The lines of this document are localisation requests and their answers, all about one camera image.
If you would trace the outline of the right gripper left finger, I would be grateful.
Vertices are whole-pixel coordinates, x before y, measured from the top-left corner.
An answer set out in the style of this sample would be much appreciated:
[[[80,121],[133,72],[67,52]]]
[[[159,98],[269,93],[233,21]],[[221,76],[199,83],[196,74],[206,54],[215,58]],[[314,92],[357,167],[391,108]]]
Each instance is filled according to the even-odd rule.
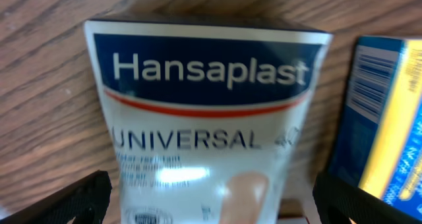
[[[111,191],[108,172],[96,171],[2,219],[1,224],[101,224]]]

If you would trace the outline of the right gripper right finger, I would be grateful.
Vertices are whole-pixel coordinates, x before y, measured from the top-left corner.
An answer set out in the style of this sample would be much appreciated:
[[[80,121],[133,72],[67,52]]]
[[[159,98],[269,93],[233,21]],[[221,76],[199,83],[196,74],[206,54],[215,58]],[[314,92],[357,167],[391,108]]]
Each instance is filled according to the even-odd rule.
[[[322,224],[421,224],[327,172],[317,175],[313,198]]]

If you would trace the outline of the white Hansaplast plaster box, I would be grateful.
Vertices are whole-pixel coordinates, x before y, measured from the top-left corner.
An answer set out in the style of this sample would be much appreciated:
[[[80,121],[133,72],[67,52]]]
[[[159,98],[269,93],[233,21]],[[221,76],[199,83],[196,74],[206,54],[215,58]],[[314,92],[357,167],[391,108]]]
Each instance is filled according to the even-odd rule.
[[[275,223],[332,35],[89,20],[122,223]]]

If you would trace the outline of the blue yellow VapoDrops box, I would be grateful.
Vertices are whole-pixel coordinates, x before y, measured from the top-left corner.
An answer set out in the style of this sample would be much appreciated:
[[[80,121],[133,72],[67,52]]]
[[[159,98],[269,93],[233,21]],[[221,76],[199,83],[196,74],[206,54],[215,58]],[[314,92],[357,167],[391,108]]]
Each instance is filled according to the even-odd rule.
[[[420,37],[359,37],[328,171],[421,219]]]

